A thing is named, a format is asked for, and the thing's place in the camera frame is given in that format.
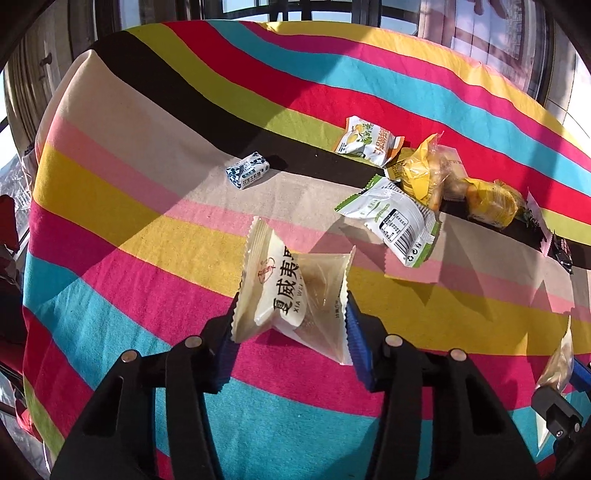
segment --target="transparent plastic wrapper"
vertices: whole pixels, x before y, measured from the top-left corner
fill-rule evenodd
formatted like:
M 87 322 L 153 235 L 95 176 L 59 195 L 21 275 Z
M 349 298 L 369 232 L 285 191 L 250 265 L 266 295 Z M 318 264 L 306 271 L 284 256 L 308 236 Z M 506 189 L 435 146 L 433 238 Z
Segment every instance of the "transparent plastic wrapper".
M 506 191 L 508 191 L 511 194 L 511 196 L 515 200 L 515 204 L 517 205 L 517 212 L 515 214 L 520 216 L 523 215 L 523 213 L 525 212 L 525 208 L 527 207 L 523 195 L 519 191 L 515 190 L 511 185 L 505 183 L 502 180 L 495 180 L 494 183 L 497 184 L 499 187 L 503 187 Z
M 398 156 L 384 167 L 384 175 L 388 180 L 402 181 L 404 160 L 417 151 L 416 148 L 402 147 Z
M 517 213 L 517 203 L 507 189 L 489 181 L 465 179 L 466 203 L 470 217 L 497 228 L 509 225 Z
M 346 133 L 335 148 L 336 153 L 369 160 L 377 167 L 391 161 L 402 148 L 404 137 L 396 137 L 385 128 L 351 116 Z
M 345 330 L 348 254 L 292 254 L 259 217 L 248 240 L 232 340 L 275 328 L 342 364 L 351 365 Z
M 435 211 L 441 206 L 443 183 L 449 175 L 444 157 L 436 153 L 440 137 L 433 134 L 425 139 L 402 164 L 404 191 Z
M 531 192 L 527 192 L 527 200 L 525 202 L 526 207 L 524 211 L 525 224 L 529 227 L 539 228 L 542 238 L 540 239 L 540 250 L 542 255 L 548 256 L 550 246 L 552 244 L 552 232 L 546 225 L 546 221 L 542 216 L 542 211 L 538 202 L 535 201 L 534 196 Z
M 563 395 L 566 385 L 569 384 L 570 377 L 573 375 L 574 364 L 574 350 L 573 350 L 573 334 L 570 331 L 570 315 L 569 322 L 566 326 L 566 333 L 560 341 L 560 346 L 554 351 L 544 371 L 540 375 L 536 388 L 551 386 L 558 393 Z M 535 418 L 537 432 L 538 432 L 538 455 L 544 448 L 544 445 L 550 438 L 550 432 L 546 428 L 545 420 L 536 414 Z
M 457 150 L 445 145 L 438 145 L 436 154 L 440 162 L 446 165 L 449 175 L 443 183 L 443 199 L 450 202 L 462 202 L 466 198 L 468 184 L 464 181 L 468 177 L 462 159 Z
M 335 210 L 348 218 L 366 220 L 365 226 L 406 267 L 419 267 L 426 260 L 440 226 L 432 210 L 379 175 Z

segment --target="colorful striped fabric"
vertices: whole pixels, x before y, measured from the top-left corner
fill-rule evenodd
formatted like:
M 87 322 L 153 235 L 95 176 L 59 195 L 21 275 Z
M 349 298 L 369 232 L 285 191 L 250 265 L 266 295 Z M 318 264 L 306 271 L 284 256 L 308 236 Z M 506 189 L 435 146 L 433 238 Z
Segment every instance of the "colorful striped fabric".
M 331 152 L 351 115 L 413 147 L 444 131 L 471 176 L 529 188 L 574 240 L 574 275 L 532 248 L 524 228 L 495 232 L 452 207 L 431 258 L 402 267 L 333 210 L 377 172 Z M 417 347 L 469 352 L 536 461 L 551 453 L 537 455 L 530 401 L 566 314 L 576 354 L 590 358 L 591 160 L 503 78 L 358 25 L 147 25 L 75 61 L 35 147 L 25 389 L 54 452 L 121 352 L 166 351 L 227 310 L 260 215 L 294 251 L 356 245 L 349 286 L 360 308 Z M 224 168 L 253 151 L 271 173 L 239 191 Z M 591 413 L 585 395 L 569 398 Z M 170 477 L 161 391 L 156 399 L 158 462 Z M 352 367 L 267 332 L 243 344 L 231 382 L 206 401 L 228 479 L 332 480 L 364 477 L 382 397 Z M 423 403 L 419 478 L 431 449 Z

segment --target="yellow snack bag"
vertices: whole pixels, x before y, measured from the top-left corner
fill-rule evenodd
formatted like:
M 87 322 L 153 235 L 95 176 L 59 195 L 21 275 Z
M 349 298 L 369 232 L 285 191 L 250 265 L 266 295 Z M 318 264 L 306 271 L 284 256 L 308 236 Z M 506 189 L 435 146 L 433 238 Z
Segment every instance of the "yellow snack bag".
M 388 162 L 384 167 L 386 178 L 392 181 L 402 180 L 402 166 L 404 165 L 404 160 L 416 151 L 416 148 L 402 147 L 398 156 L 394 160 Z
M 503 187 L 506 191 L 508 191 L 511 196 L 514 198 L 515 203 L 517 204 L 517 215 L 522 214 L 525 211 L 525 200 L 523 195 L 519 193 L 519 191 L 515 190 L 511 185 L 506 184 L 502 180 L 495 180 L 495 183 L 499 187 Z
M 433 134 L 421 143 L 402 164 L 402 188 L 431 210 L 438 211 L 443 197 L 443 182 L 449 174 L 447 164 L 436 155 L 441 134 Z
M 470 216 L 481 222 L 505 228 L 517 213 L 517 203 L 511 192 L 496 183 L 477 179 L 468 182 L 466 202 Z

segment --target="yellow stripe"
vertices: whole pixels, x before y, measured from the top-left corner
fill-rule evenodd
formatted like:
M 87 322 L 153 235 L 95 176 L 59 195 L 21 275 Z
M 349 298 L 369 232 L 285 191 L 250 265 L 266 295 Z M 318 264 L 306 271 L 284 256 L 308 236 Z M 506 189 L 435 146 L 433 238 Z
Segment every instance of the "yellow stripe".
M 426 40 L 409 37 L 408 35 L 364 25 L 320 21 L 271 22 L 262 23 L 261 26 L 280 35 L 318 35 L 319 37 L 344 38 L 444 67 L 452 71 L 465 83 L 484 87 L 491 94 L 509 100 L 521 113 L 559 134 L 579 150 L 584 151 L 575 137 L 551 113 L 526 93 L 511 85 L 500 74 L 489 73 L 485 66 L 471 65 L 462 56 L 449 48 Z
M 542 210 L 546 225 L 551 232 L 585 245 L 591 245 L 591 225 L 574 220 L 552 210 Z
M 45 407 L 37 400 L 33 387 L 28 380 L 23 378 L 22 383 L 25 387 L 25 399 L 27 401 L 29 415 L 51 453 L 57 456 L 60 453 L 61 447 L 64 445 L 64 436 L 51 421 L 51 417 L 47 413 L 47 410 L 45 410 Z
M 238 288 L 243 237 L 158 216 L 47 144 L 34 196 L 43 208 L 145 262 L 228 297 Z M 558 314 L 358 267 L 349 285 L 363 311 L 426 349 L 549 355 L 566 327 Z M 574 320 L 573 334 L 577 353 L 591 351 L 591 324 Z
M 334 151 L 334 146 L 345 132 L 343 128 L 277 105 L 228 81 L 201 61 L 165 25 L 143 25 L 131 28 L 129 32 L 159 55 L 207 100 L 245 122 L 328 151 Z M 353 160 L 371 165 L 361 158 Z

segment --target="white candy package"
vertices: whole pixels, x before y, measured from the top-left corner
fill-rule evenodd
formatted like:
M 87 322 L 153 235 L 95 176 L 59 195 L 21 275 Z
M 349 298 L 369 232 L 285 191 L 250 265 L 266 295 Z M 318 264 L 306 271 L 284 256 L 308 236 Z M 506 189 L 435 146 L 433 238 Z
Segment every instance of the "white candy package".
M 237 188 L 243 190 L 261 179 L 268 171 L 269 162 L 259 152 L 254 152 L 226 168 L 226 177 Z
M 232 340 L 274 328 L 342 364 L 351 365 L 345 329 L 347 254 L 295 254 L 255 217 L 248 239 Z
M 379 175 L 335 210 L 345 217 L 365 220 L 365 226 L 406 267 L 419 267 L 426 260 L 440 226 L 432 210 Z
M 347 119 L 346 129 L 335 152 L 364 158 L 380 168 L 398 154 L 404 143 L 404 137 L 396 137 L 385 128 L 358 116 Z

